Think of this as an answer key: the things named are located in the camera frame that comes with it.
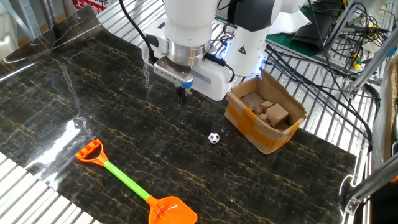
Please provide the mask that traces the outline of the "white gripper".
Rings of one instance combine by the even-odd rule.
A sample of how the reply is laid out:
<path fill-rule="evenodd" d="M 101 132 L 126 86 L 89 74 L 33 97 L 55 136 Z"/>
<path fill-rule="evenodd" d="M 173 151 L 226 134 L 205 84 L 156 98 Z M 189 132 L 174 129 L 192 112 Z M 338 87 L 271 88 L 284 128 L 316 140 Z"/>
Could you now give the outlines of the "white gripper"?
<path fill-rule="evenodd" d="M 142 44 L 145 64 L 153 68 L 155 74 L 178 86 L 176 94 L 180 105 L 187 103 L 187 89 L 194 89 L 215 101 L 222 100 L 233 85 L 230 82 L 232 71 L 205 58 L 206 53 L 216 53 L 209 42 L 186 47 L 169 40 L 165 36 L 166 21 L 166 18 L 161 17 L 144 31 L 157 59 L 154 63 L 150 62 L 149 48 Z"/>

